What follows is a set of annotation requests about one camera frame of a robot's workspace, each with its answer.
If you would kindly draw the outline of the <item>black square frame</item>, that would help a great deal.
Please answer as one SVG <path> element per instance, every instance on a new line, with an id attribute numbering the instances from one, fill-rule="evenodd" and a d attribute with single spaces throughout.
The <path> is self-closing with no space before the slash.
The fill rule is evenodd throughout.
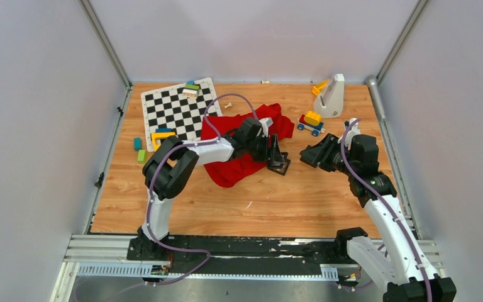
<path id="1" fill-rule="evenodd" d="M 267 169 L 281 176 L 286 175 L 291 163 L 288 155 L 289 154 L 287 152 L 281 152 L 280 157 L 277 157 L 275 160 L 270 160 L 267 162 Z"/>

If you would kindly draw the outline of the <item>red garment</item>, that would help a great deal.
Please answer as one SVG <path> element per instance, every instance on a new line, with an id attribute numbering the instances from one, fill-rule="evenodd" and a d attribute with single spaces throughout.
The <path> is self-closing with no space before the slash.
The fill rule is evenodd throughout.
<path id="1" fill-rule="evenodd" d="M 282 108 L 278 103 L 262 105 L 255 112 L 243 116 L 207 116 L 203 121 L 201 140 L 220 137 L 234 148 L 226 162 L 205 165 L 210 178 L 217 185 L 232 187 L 250 174 L 267 168 L 266 162 L 253 160 L 253 144 L 258 137 L 262 137 L 262 126 L 258 121 L 267 117 L 274 122 L 269 128 L 269 136 L 278 134 L 279 140 L 292 137 L 294 123 L 282 115 Z"/>

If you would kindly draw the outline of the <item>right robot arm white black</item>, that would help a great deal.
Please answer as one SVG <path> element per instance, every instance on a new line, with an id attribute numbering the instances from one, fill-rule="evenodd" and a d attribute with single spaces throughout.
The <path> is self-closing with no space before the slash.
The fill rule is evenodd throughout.
<path id="1" fill-rule="evenodd" d="M 383 301 L 453 301 L 457 289 L 442 277 L 422 251 L 405 217 L 391 179 L 379 170 L 375 137 L 358 134 L 349 147 L 328 134 L 300 153 L 301 162 L 342 172 L 350 190 L 375 223 L 387 255 L 360 227 L 339 230 L 334 245 L 341 262 L 354 260 L 382 290 Z"/>

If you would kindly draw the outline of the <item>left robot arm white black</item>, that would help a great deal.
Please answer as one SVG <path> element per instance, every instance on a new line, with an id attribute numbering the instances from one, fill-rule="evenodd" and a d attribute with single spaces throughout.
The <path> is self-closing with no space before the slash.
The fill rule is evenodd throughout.
<path id="1" fill-rule="evenodd" d="M 159 260 L 166 255 L 164 238 L 169 234 L 172 204 L 197 166 L 249 155 L 254 162 L 266 164 L 268 170 L 285 175 L 291 161 L 286 152 L 280 151 L 279 136 L 269 132 L 272 124 L 271 118 L 245 118 L 238 128 L 209 140 L 190 142 L 176 136 L 165 139 L 142 169 L 148 204 L 137 242 L 149 258 Z"/>

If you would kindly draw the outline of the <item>toy train car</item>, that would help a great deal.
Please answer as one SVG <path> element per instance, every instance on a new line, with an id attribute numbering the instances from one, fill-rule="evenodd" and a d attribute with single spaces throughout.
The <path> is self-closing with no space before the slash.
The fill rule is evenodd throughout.
<path id="1" fill-rule="evenodd" d="M 326 131 L 323 126 L 321 115 L 314 111 L 307 111 L 297 119 L 297 129 L 308 130 L 314 137 Z"/>

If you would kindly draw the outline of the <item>white wedge stand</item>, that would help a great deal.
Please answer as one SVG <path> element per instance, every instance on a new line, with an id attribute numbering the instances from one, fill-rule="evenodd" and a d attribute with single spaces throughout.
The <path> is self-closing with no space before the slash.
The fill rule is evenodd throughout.
<path id="1" fill-rule="evenodd" d="M 344 109 L 345 78 L 343 74 L 335 74 L 329 78 L 327 88 L 313 103 L 314 111 L 322 118 L 339 118 Z"/>

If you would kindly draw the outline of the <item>yellow toy piece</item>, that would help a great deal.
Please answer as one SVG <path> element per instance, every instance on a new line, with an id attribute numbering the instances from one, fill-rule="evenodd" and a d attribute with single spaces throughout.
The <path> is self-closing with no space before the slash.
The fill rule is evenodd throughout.
<path id="1" fill-rule="evenodd" d="M 329 79 L 325 79 L 324 81 L 314 85 L 311 89 L 311 93 L 314 96 L 318 96 L 322 91 L 324 91 L 327 88 L 328 83 L 329 83 Z"/>

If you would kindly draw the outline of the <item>stacked toy blocks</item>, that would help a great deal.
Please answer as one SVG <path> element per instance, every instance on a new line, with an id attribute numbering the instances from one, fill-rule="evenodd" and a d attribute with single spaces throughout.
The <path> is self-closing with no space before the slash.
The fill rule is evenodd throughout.
<path id="1" fill-rule="evenodd" d="M 187 81 L 182 89 L 182 94 L 186 98 L 196 99 L 200 91 L 201 87 L 199 84 L 196 84 L 195 81 Z"/>

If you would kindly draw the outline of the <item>black white chessboard mat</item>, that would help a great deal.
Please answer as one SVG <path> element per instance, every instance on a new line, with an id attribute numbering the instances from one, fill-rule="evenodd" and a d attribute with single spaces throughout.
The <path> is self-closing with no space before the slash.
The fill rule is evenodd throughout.
<path id="1" fill-rule="evenodd" d="M 213 80 L 207 77 L 194 83 L 199 86 L 196 98 L 183 94 L 184 83 L 141 93 L 145 141 L 149 152 L 153 151 L 152 134 L 157 129 L 168 128 L 181 140 L 199 141 L 203 114 L 222 115 L 218 104 L 207 107 L 217 97 Z"/>

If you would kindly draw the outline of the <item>green block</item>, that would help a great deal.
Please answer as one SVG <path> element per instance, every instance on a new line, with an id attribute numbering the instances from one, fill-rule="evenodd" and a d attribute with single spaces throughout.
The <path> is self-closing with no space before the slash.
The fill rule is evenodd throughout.
<path id="1" fill-rule="evenodd" d="M 147 151 L 144 149 L 139 150 L 137 155 L 137 162 L 143 164 L 146 161 L 147 161 Z"/>

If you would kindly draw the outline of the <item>teal block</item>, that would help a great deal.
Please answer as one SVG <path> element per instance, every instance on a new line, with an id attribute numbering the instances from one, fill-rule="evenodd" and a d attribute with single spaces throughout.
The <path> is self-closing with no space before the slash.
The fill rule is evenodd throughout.
<path id="1" fill-rule="evenodd" d="M 137 152 L 142 149 L 142 140 L 140 137 L 135 137 L 133 139 L 133 149 Z"/>

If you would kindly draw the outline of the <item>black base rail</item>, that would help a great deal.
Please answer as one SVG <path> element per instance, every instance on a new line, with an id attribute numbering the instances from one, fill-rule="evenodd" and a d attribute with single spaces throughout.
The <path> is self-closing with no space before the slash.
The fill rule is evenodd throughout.
<path id="1" fill-rule="evenodd" d="M 198 274 L 257 276 L 314 276 L 323 264 L 358 267 L 345 245 L 332 239 L 169 235 L 162 243 L 175 250 L 139 235 L 130 240 L 126 258 L 164 261 L 171 273 L 188 272 L 199 263 Z"/>

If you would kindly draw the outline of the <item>yellow triangular toy frame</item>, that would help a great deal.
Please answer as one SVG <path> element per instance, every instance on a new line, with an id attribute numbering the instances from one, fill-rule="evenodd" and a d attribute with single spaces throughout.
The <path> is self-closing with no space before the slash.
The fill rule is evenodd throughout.
<path id="1" fill-rule="evenodd" d="M 162 142 L 171 136 L 176 136 L 176 133 L 175 132 L 155 132 L 151 134 L 153 151 L 156 152 L 160 148 Z"/>

